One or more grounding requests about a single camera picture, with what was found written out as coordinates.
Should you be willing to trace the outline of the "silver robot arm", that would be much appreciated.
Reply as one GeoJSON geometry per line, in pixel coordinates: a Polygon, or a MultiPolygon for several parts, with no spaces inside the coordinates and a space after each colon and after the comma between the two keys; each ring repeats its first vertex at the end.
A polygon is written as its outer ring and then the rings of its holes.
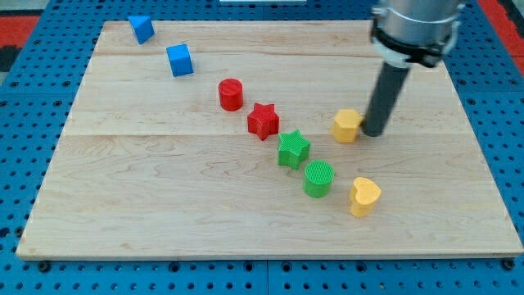
{"type": "Polygon", "coordinates": [[[381,0],[372,9],[370,40],[383,59],[361,129],[385,131],[414,64],[433,68],[457,42],[463,0],[381,0]]]}

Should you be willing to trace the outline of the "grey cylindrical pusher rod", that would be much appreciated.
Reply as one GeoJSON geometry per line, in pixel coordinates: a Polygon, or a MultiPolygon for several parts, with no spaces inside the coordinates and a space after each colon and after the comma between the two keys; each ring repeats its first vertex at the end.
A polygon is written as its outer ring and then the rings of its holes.
{"type": "Polygon", "coordinates": [[[381,136],[389,122],[400,91],[410,72],[384,62],[365,112],[362,130],[370,137],[381,136]]]}

